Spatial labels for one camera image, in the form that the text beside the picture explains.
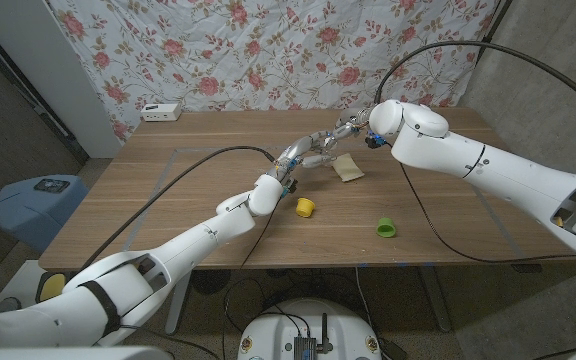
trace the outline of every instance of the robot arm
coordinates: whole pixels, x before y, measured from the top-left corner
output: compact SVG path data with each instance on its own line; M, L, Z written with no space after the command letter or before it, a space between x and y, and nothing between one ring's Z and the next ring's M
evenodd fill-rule
M425 106L388 100L364 110L370 128L395 137L392 156L409 166L463 178L503 199L576 251L576 175L452 133Z
M274 209L283 186L267 175L255 185L220 204L217 216L165 244L110 255L77 274L61 295L0 313L0 347L117 344L134 331L120 325L142 325L182 277L217 247L251 230L253 216Z

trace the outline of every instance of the floral fabric backdrop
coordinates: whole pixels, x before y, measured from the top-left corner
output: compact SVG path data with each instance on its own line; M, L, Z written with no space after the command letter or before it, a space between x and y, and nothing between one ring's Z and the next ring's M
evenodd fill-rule
M146 103L184 111L369 105L407 52L483 37L498 0L49 0L126 141ZM384 97L435 106L464 93L476 48L437 48Z

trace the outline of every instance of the black band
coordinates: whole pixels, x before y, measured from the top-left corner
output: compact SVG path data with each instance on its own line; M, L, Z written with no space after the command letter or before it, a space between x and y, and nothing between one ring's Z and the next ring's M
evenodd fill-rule
M103 336L106 336L113 331L119 330L119 326L121 325L121 317L117 313L117 306L115 306L115 303L112 302L112 299L110 299L110 296L108 296L106 290L104 290L104 288L102 288L101 285L97 284L95 281L88 281L79 286L83 286L90 290L90 292L95 295L97 300L99 300L99 303L106 312L108 322L106 323Z

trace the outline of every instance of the wooden table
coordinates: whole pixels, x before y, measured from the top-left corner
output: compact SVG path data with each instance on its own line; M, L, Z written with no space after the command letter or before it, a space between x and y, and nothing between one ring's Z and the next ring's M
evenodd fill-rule
M505 148L479 115L441 108L453 132ZM39 259L47 270L73 270L157 189L217 148L254 145L273 155L297 138L331 129L337 110L185 113L172 123L143 123L108 166L77 211ZM368 149L363 136L336 150L350 153L366 174L342 183L332 168L298 168L295 194L282 200L263 240L244 264L265 225L213 252L199 268L286 268L472 264L444 247L431 231L399 164L387 147ZM253 151L221 154L183 178L128 228L103 256L156 247L215 215L224 199L253 188L270 166ZM505 259L572 253L512 206L448 175L407 168L442 237L473 256ZM299 197L311 199L311 218L295 214ZM390 217L397 236L375 228Z

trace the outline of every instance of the yellow bottle cap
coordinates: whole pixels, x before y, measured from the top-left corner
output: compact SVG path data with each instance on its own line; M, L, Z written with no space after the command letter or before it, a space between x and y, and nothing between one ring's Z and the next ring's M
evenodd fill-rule
M297 215L301 217L309 217L314 209L314 202L306 198L299 198L299 202L297 202Z

